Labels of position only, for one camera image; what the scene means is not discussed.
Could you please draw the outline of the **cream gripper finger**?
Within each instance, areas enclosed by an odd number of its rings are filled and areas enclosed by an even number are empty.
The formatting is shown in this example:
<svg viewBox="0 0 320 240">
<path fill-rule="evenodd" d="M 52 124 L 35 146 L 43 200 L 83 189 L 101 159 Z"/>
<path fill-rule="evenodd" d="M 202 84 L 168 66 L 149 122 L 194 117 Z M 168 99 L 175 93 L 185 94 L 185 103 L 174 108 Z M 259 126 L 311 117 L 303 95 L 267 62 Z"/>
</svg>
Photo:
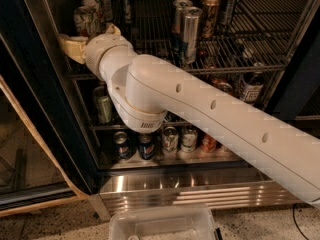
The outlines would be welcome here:
<svg viewBox="0 0 320 240">
<path fill-rule="evenodd" d="M 60 34 L 58 36 L 63 52 L 72 60 L 79 64 L 85 63 L 85 49 L 89 41 L 88 37 L 83 36 L 68 36 Z"/>
<path fill-rule="evenodd" d="M 114 34 L 114 35 L 120 35 L 121 34 L 121 31 L 120 29 L 114 25 L 113 23 L 107 23 L 106 24 L 106 31 L 105 33 L 107 35 L 111 35 L 111 34 Z"/>
</svg>

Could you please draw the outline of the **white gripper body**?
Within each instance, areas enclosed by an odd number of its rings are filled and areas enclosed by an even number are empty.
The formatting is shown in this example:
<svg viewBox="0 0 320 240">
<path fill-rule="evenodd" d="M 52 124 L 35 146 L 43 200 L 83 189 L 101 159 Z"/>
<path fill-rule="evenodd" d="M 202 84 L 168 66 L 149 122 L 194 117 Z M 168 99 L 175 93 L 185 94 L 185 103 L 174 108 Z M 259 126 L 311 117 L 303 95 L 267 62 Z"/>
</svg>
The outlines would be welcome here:
<svg viewBox="0 0 320 240">
<path fill-rule="evenodd" d="M 91 39 L 85 47 L 85 64 L 101 81 L 103 81 L 103 78 L 99 70 L 100 61 L 108 50 L 117 46 L 132 48 L 132 44 L 118 34 L 101 34 Z"/>
</svg>

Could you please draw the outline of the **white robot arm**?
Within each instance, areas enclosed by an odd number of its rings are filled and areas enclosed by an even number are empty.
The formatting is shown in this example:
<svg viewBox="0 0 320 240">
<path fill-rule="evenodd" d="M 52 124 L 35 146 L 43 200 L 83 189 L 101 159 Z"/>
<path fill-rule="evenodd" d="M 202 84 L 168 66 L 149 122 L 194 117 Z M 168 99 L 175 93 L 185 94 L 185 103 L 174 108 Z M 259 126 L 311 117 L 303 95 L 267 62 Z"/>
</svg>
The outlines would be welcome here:
<svg viewBox="0 0 320 240">
<path fill-rule="evenodd" d="M 320 205 L 319 139 L 158 57 L 137 54 L 112 25 L 92 39 L 60 34 L 63 52 L 107 84 L 124 124 L 160 128 L 171 112 L 227 146 L 300 200 Z"/>
</svg>

